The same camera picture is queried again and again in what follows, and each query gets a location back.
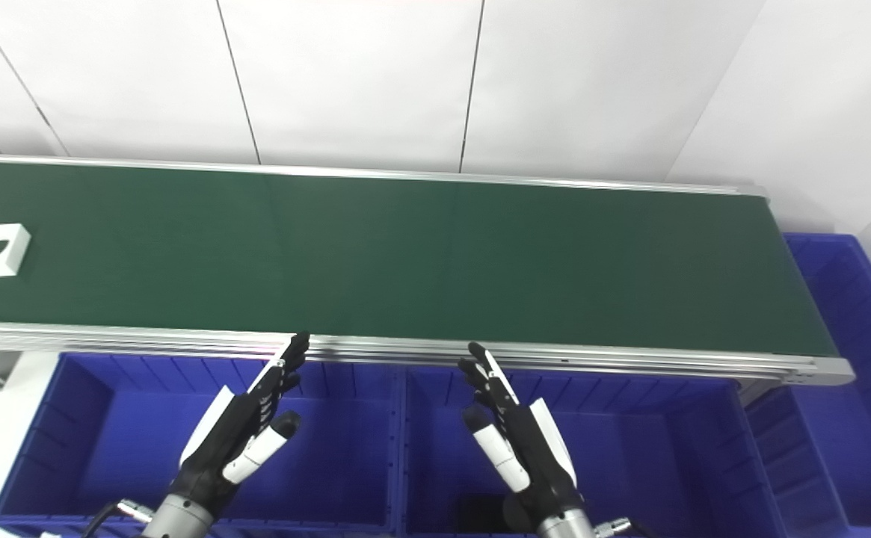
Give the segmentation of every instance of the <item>blue plastic bin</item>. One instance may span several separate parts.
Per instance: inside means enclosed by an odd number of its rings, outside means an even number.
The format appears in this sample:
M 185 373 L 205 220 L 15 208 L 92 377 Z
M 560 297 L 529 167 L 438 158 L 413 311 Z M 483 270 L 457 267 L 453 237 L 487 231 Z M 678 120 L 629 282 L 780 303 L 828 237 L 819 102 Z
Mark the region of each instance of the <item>blue plastic bin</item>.
M 0 527 L 79 535 L 109 501 L 158 505 L 206 406 L 244 391 L 264 363 L 64 354 L 0 496 Z M 395 525 L 401 370 L 309 363 L 280 411 L 301 429 L 243 484 L 219 537 L 390 534 Z M 98 536 L 141 526 L 110 518 Z
M 505 484 L 461 420 L 472 389 L 448 368 L 407 380 L 400 534 L 503 534 L 484 515 L 498 513 Z M 733 382 L 520 371 L 511 385 L 552 409 L 593 521 L 629 516 L 682 538 L 784 535 Z
M 871 537 L 871 265 L 851 235 L 787 242 L 857 380 L 778 389 L 748 416 L 788 535 Z

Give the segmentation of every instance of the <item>connector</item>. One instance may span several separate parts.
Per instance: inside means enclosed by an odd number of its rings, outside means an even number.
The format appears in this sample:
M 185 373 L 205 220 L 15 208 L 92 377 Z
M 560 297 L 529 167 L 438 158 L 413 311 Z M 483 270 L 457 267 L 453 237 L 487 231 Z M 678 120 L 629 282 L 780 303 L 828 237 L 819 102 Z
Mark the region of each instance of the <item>connector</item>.
M 145 507 L 131 498 L 121 498 L 117 503 L 117 510 L 146 525 L 153 520 L 153 514 L 156 513 L 152 508 Z
M 595 525 L 595 538 L 610 538 L 620 532 L 629 531 L 631 521 L 628 518 L 620 518 L 600 525 Z

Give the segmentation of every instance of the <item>robotic hand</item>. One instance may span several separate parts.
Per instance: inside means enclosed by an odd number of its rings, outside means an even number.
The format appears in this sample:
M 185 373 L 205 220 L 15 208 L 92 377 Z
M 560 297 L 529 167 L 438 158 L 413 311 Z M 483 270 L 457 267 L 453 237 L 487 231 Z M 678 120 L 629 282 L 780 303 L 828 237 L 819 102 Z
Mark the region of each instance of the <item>robotic hand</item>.
M 460 359 L 458 367 L 475 389 L 475 401 L 490 409 L 494 420 L 479 405 L 464 409 L 462 418 L 513 492 L 503 504 L 511 530 L 540 538 L 607 538 L 624 532 L 653 538 L 627 518 L 591 526 L 575 467 L 544 399 L 520 405 L 492 353 L 475 341 L 469 352 L 474 358 Z
M 220 389 L 179 458 L 179 473 L 155 512 L 124 498 L 107 505 L 87 526 L 83 538 L 111 513 L 122 512 L 147 524 L 138 538 L 203 538 L 250 477 L 299 427 L 299 415 L 275 416 L 282 395 L 299 384 L 309 333 L 292 337 L 259 372 L 244 394 Z

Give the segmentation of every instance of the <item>cable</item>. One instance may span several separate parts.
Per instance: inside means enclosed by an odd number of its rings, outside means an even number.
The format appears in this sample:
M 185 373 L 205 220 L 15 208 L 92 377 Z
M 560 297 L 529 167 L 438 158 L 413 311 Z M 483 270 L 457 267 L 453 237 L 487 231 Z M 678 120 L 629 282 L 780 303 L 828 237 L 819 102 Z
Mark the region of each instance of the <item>cable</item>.
M 103 525 L 106 518 L 120 511 L 118 505 L 120 505 L 118 501 L 117 503 L 110 503 L 105 505 L 103 510 L 96 512 L 96 515 L 90 520 L 90 524 L 83 530 L 83 534 L 80 534 L 80 538 L 93 538 L 93 535 L 96 534 L 96 529 Z
M 658 535 L 652 532 L 651 529 L 645 527 L 644 525 L 641 525 L 640 523 L 634 521 L 631 518 L 627 520 L 627 523 L 631 525 L 631 531 L 637 532 L 637 534 L 644 536 L 644 538 L 658 538 Z

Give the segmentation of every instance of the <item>robot finger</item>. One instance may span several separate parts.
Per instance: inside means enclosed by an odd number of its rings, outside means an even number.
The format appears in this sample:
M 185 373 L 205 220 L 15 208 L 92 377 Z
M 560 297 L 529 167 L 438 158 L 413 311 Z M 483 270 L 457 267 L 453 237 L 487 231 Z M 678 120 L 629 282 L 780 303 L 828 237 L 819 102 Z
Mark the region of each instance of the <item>robot finger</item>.
M 277 416 L 258 436 L 248 443 L 243 452 L 223 468 L 224 479 L 241 483 L 250 477 L 266 460 L 281 449 L 295 435 L 301 423 L 295 411 Z
M 531 478 L 518 462 L 514 451 L 511 450 L 511 444 L 479 406 L 467 406 L 463 409 L 462 419 L 465 420 L 465 425 L 469 428 L 469 432 L 472 432 L 478 446 L 489 457 L 492 466 L 496 468 L 511 491 L 518 493 L 531 486 Z

